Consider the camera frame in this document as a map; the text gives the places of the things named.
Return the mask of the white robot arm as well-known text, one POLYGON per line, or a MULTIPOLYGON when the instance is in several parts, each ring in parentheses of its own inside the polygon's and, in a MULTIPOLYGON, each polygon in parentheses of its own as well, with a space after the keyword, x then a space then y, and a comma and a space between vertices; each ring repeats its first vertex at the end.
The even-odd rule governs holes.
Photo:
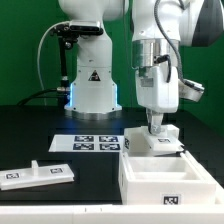
POLYGON ((179 100, 198 100, 202 85, 183 77, 179 47, 209 46, 224 32, 221 0, 58 0, 69 17, 66 33, 78 44, 77 77, 65 109, 85 116, 121 110, 112 81, 112 40, 106 21, 132 11, 132 67, 136 95, 146 108, 148 132, 157 135, 179 100))

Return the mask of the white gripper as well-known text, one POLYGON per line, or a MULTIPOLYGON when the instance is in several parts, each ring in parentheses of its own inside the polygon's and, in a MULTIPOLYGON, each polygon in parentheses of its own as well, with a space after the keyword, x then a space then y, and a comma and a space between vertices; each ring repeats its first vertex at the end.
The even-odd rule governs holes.
POLYGON ((153 66, 145 70, 137 70, 136 96, 140 106, 146 109, 148 131, 153 134, 161 132, 163 115, 161 113, 175 113, 179 105, 178 73, 171 67, 171 78, 167 81, 168 68, 153 66))

